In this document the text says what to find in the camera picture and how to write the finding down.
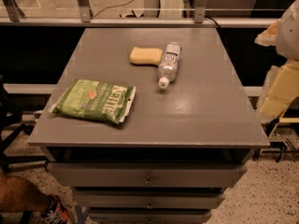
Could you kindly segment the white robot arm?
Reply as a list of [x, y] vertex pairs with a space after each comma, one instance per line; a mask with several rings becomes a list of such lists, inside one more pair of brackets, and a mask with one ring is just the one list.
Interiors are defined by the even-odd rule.
[[257, 35], [255, 43], [274, 46], [277, 54], [287, 59], [280, 67], [271, 66], [257, 103], [257, 114], [261, 119], [275, 119], [299, 96], [299, 0]]

